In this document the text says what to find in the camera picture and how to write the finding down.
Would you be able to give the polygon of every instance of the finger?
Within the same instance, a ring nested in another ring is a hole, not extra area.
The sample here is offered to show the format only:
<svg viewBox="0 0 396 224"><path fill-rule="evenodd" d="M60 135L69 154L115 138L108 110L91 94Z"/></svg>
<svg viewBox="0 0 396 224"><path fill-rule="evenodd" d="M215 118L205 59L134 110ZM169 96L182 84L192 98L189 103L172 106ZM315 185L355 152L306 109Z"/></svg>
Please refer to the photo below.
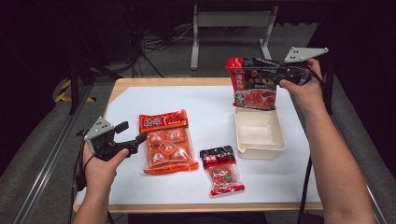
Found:
<svg viewBox="0 0 396 224"><path fill-rule="evenodd" d="M90 144L88 144L87 142L84 143L83 155L84 162L86 162L93 155L93 153L91 152Z"/></svg>
<svg viewBox="0 0 396 224"><path fill-rule="evenodd" d="M125 160L125 158L128 156L129 150L127 148L119 151L110 161L109 163L111 163L111 165L114 168L117 168L122 162L123 160Z"/></svg>
<svg viewBox="0 0 396 224"><path fill-rule="evenodd" d="M318 74L318 76L322 77L322 75L320 73L320 65L319 65L319 61L318 60L308 59L307 63L308 63L309 68L312 71L314 71L316 74Z"/></svg>
<svg viewBox="0 0 396 224"><path fill-rule="evenodd" d="M287 81L286 79L280 80L279 84L289 91L289 93L294 94L298 85L294 84L293 82Z"/></svg>

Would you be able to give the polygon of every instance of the red food package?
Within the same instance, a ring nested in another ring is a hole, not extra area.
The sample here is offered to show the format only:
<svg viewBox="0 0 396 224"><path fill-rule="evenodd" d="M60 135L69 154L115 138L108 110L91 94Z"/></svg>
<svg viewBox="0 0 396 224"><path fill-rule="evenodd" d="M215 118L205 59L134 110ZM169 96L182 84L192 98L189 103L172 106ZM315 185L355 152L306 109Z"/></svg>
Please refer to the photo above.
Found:
<svg viewBox="0 0 396 224"><path fill-rule="evenodd" d="M265 67L255 66L258 58L228 59L226 69L233 83L234 106L274 110L276 101L276 83L271 76L274 71L271 64Z"/></svg>
<svg viewBox="0 0 396 224"><path fill-rule="evenodd" d="M199 163L192 157L185 110L140 115L139 125L141 133L148 132L146 174L166 175L198 169Z"/></svg>
<svg viewBox="0 0 396 224"><path fill-rule="evenodd" d="M245 189L245 185L239 180L232 147L201 150L200 157L212 181L211 196Z"/></svg>

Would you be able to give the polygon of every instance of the person's right hand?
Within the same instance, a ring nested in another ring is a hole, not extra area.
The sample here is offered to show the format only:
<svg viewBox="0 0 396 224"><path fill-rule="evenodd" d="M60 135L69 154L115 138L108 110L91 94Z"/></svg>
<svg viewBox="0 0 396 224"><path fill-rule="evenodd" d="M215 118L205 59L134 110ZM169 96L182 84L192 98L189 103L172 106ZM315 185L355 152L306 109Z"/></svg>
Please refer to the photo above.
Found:
<svg viewBox="0 0 396 224"><path fill-rule="evenodd" d="M310 69L321 77L319 62L315 59L308 59L307 62ZM280 85L295 97L297 104L305 115L320 109L326 109L320 83L316 78L311 78L303 86L296 85L285 79L280 81Z"/></svg>
<svg viewBox="0 0 396 224"><path fill-rule="evenodd" d="M127 157L128 149L123 149L117 153L110 161L102 161L93 156L90 145L84 144L83 159L86 165L85 176L87 178L87 193L97 193L108 195L111 185L116 176L117 167Z"/></svg>

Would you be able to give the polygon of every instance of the dark curtain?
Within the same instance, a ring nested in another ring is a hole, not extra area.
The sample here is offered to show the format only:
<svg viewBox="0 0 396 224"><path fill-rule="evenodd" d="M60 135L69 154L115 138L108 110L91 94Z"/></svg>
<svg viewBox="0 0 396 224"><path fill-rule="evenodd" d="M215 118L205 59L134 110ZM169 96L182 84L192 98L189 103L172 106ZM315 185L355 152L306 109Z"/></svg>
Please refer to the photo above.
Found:
<svg viewBox="0 0 396 224"><path fill-rule="evenodd" d="M389 170L396 176L396 5L374 0L331 7L314 45L331 50L334 72Z"/></svg>
<svg viewBox="0 0 396 224"><path fill-rule="evenodd" d="M55 106L52 93L65 78L68 61L53 21L37 2L1 1L0 17L2 174Z"/></svg>

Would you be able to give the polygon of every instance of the beige plastic container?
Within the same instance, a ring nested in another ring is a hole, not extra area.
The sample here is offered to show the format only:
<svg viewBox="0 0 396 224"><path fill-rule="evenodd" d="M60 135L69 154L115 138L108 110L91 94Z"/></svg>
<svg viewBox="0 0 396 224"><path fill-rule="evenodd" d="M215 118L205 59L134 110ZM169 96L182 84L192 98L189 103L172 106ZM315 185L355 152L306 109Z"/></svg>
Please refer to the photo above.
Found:
<svg viewBox="0 0 396 224"><path fill-rule="evenodd" d="M238 155L244 159L272 160L285 149L276 110L235 108Z"/></svg>

